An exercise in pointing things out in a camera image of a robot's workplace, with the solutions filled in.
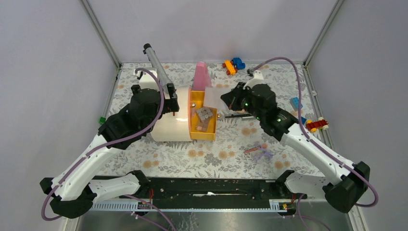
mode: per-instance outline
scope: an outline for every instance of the red wire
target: red wire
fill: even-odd
[[[150,190],[149,190],[149,196],[150,196],[149,202],[151,203],[151,202],[152,202],[152,198],[153,198],[153,196],[154,196],[154,191],[153,191],[153,189],[150,189]]]
[[[296,200],[296,194],[292,194],[291,204],[293,204],[295,200]]]

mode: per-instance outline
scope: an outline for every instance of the pink translucent block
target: pink translucent block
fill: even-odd
[[[211,87],[211,78],[208,74],[208,68],[205,62],[198,62],[195,67],[192,90],[205,91],[206,87]]]

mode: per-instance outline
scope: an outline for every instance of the purple plastic toy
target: purple plastic toy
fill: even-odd
[[[261,154],[256,154],[256,155],[254,155],[254,157],[252,157],[253,160],[258,161],[258,160],[260,160],[263,156],[265,156],[268,160],[271,160],[271,158],[273,157],[273,154],[272,154],[269,150],[267,150],[267,149],[265,149],[265,148],[262,148],[260,145],[259,145],[259,146],[255,146],[255,148],[261,150],[262,153],[261,153]]]

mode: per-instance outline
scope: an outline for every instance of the lego toy car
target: lego toy car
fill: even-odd
[[[234,65],[235,68],[238,70],[245,69],[245,64],[242,62],[240,58],[233,58],[231,60],[232,65]]]
[[[234,68],[234,66],[232,65],[230,60],[226,60],[223,64],[222,64],[223,68],[227,69],[227,75],[234,75],[237,73],[238,69]]]
[[[310,132],[316,132],[318,129],[326,130],[329,128],[329,123],[323,117],[319,117],[319,120],[316,122],[306,121],[306,128]]]

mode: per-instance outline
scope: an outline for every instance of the orange toy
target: orange toy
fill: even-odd
[[[222,64],[223,68],[227,69],[227,76],[229,75],[234,75],[237,73],[238,69],[234,68],[233,66],[233,62],[230,60],[226,60],[223,64]]]

